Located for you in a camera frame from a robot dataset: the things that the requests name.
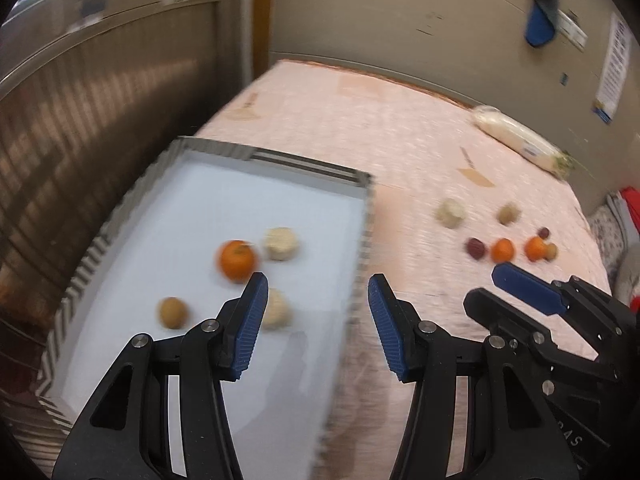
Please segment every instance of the orange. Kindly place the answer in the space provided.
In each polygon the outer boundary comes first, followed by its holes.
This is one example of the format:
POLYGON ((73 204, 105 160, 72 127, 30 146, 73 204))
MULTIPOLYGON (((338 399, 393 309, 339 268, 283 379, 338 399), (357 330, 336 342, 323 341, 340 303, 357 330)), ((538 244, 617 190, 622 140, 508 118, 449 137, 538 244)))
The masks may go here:
POLYGON ((500 238, 491 248, 491 259, 497 264, 510 262, 515 254, 516 248, 507 238, 500 238))
POLYGON ((527 255, 527 258, 536 262, 541 260, 546 256, 546 244, 545 241, 539 236, 534 236, 530 238, 527 243, 524 245, 524 253, 527 255))
POLYGON ((232 282, 244 283, 254 272, 258 258, 247 242, 231 240, 220 247, 218 267, 232 282))

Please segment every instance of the metal screw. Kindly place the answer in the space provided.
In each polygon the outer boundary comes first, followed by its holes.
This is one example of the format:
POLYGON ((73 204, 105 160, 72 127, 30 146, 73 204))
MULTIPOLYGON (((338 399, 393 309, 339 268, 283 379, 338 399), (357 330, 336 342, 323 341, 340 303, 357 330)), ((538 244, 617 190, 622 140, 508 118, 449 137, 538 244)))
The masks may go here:
POLYGON ((203 332, 215 332, 220 328, 220 323, 217 319, 205 319, 201 324, 200 328, 203 332))
POLYGON ((497 349, 504 348, 504 339, 499 335, 491 335, 489 336, 489 344, 497 349))
POLYGON ((556 385, 553 384, 553 381, 547 379, 542 383, 542 393, 545 395, 551 395, 556 390, 556 385))
POLYGON ((418 323, 418 330, 425 334, 433 334, 438 326, 433 321, 421 321, 418 323))
POLYGON ((147 334, 137 334, 131 338, 131 344, 135 348, 142 348, 149 342, 149 336, 147 334))

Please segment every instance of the pink bedsheet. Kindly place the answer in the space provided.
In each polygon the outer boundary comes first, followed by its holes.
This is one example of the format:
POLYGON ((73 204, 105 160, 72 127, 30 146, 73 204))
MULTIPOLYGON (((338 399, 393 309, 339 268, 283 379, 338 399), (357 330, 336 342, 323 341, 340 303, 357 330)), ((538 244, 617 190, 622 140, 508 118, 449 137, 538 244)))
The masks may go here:
MULTIPOLYGON (((561 319, 546 318, 491 282, 492 263, 463 249, 469 237, 490 245, 510 238, 514 263, 544 280, 572 274, 609 291, 605 269, 570 186, 540 170, 470 122, 468 110, 437 96, 373 76, 280 62, 229 103, 198 136, 295 153, 371 173, 376 181, 371 272, 384 272, 396 294, 423 319, 455 336, 482 340, 487 332, 464 313, 467 291, 484 286, 546 324, 563 349, 593 356, 561 319), (469 164, 493 187, 478 186, 469 164), (459 229, 439 225, 444 198, 465 205, 459 229), (523 211, 503 226, 508 201, 523 211), (545 226, 559 247, 552 263, 530 263, 525 241, 545 226)), ((464 390, 465 381, 460 381, 464 390)), ((317 478, 386 480, 401 441, 412 386, 386 367, 369 310, 354 314, 334 407, 319 449, 317 478)), ((458 396, 461 411, 466 398, 458 396)), ((450 472, 460 470, 465 417, 456 418, 450 472)))

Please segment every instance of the small round fruit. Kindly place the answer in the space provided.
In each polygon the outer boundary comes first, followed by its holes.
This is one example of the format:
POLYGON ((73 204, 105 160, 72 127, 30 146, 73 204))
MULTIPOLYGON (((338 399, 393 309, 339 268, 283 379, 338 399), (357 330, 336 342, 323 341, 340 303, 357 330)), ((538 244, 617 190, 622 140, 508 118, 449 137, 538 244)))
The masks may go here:
POLYGON ((218 252, 218 268, 232 282, 244 283, 252 275, 258 258, 247 242, 231 240, 218 252))
POLYGON ((558 257, 558 246, 556 244, 547 244, 545 260, 552 262, 558 257))
POLYGON ((469 238, 469 240, 466 241, 466 252, 474 260, 482 260, 486 254, 486 247, 477 238, 469 238))
POLYGON ((531 262, 541 260, 546 256, 546 244, 545 241, 539 236, 530 238, 524 245, 524 253, 531 262))
POLYGON ((158 303, 158 317, 165 328, 172 330, 182 328, 188 316, 189 309, 183 300, 172 296, 158 303))
POLYGON ((496 264, 510 262, 515 255, 516 248, 513 246, 512 241, 507 238, 500 238, 491 248, 491 259, 496 264))
POLYGON ((521 213, 522 211, 520 211, 520 208, 518 208, 518 206, 513 202, 507 202, 500 208, 495 217, 502 225, 509 225, 513 222, 517 222, 521 213))

